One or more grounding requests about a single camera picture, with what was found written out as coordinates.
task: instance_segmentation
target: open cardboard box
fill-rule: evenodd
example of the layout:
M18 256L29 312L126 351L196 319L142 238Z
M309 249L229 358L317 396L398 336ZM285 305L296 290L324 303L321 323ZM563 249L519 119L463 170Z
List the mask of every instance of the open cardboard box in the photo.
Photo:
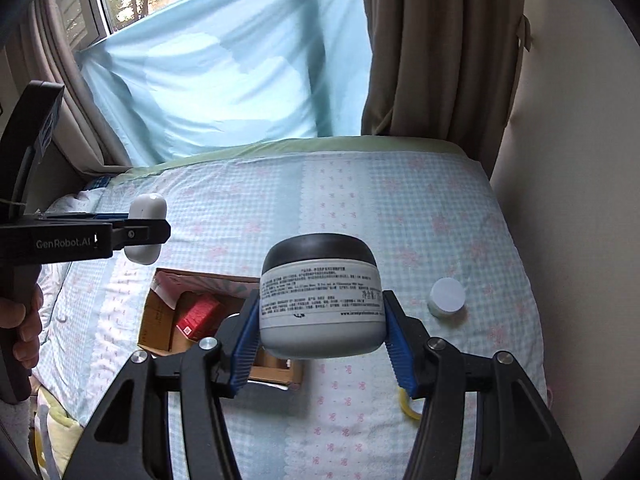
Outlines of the open cardboard box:
M214 294L231 315L240 312L244 300L258 288L259 281L246 276L156 269L145 301L138 346L158 356L185 352L195 342L188 339L176 323L198 294ZM277 359L260 348L249 381L283 390L297 389L302 375L303 361Z

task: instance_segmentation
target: red box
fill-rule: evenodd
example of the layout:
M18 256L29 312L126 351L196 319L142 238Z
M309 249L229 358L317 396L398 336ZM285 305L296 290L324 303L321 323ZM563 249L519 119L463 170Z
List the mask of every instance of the red box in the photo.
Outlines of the red box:
M216 331L226 317L226 308L212 294L199 295L193 306L178 321L177 327L185 337L199 341Z

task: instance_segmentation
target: bed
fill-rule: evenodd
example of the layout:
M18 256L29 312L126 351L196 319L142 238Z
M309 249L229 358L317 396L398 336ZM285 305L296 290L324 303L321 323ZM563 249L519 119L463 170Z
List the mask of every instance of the bed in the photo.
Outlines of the bed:
M168 202L172 237L158 267L259 276L277 241L309 232L364 240L407 314L460 350L511 351L543 398L543 342L529 280L480 165L448 142L387 137L291 139L152 168L66 197L55 211L123 212L138 194ZM154 266L109 260L46 266L40 364L34 374L85 425L136 349ZM431 316L431 285L466 289L455 322ZM399 407L385 349L308 362L302 387L249 384L223 403L244 478L401 478L417 425ZM458 478L470 477L475 396L466 400ZM179 398L170 398L176 479L188 478Z

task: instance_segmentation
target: brown curtain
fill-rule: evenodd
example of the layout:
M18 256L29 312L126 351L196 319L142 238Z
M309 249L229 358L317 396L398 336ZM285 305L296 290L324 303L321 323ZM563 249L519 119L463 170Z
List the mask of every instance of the brown curtain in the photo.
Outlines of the brown curtain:
M363 135L450 140L493 171L528 47L524 0L364 0Z
M53 141L79 173L91 178L131 167L122 142L82 79L56 0L34 0L9 39L6 53L19 91L32 79L65 85Z

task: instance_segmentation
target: silver bolt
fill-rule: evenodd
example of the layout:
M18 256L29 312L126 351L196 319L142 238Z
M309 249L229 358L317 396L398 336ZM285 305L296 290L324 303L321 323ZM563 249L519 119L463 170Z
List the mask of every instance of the silver bolt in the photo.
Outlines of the silver bolt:
M215 337L205 337L199 341L198 346L203 350L211 350L218 346L218 340Z
M147 357L149 357L149 354L146 353L144 350L136 350L131 355L131 360L138 364L138 363L145 362Z
M447 343L445 343L444 339L441 339L439 337L432 337L427 341L427 345L429 346L429 348L431 348L431 350L444 350L444 347L447 345Z
M498 352L498 362L503 365L510 365L513 363L513 356L509 352Z

